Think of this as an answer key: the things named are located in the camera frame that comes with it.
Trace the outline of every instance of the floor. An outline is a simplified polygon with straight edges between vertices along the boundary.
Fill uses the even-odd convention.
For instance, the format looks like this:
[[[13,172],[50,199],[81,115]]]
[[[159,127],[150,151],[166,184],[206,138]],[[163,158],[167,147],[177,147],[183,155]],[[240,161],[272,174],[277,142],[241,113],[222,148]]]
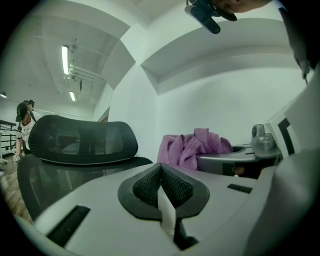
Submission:
[[[17,163],[13,160],[12,155],[4,157],[7,160],[7,164],[1,168],[4,169],[4,173],[0,176],[1,191],[10,211],[13,215],[17,215],[32,223],[32,219],[28,213],[25,202],[22,198],[18,178],[17,178]]]

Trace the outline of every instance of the black cap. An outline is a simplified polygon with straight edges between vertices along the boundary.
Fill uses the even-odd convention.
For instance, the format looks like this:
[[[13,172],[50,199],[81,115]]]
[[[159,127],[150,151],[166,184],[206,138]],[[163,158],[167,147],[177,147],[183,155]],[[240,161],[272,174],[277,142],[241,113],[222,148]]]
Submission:
[[[22,121],[28,112],[28,106],[26,103],[22,102],[16,108],[16,122]]]

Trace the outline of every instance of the purple cloth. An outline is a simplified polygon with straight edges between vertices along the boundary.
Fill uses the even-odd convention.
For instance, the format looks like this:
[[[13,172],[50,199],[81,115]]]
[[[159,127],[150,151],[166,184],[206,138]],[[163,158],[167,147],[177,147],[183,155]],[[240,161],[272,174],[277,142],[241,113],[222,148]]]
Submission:
[[[197,170],[196,154],[231,152],[232,146],[226,138],[209,132],[208,128],[196,128],[193,134],[163,136],[157,162]]]

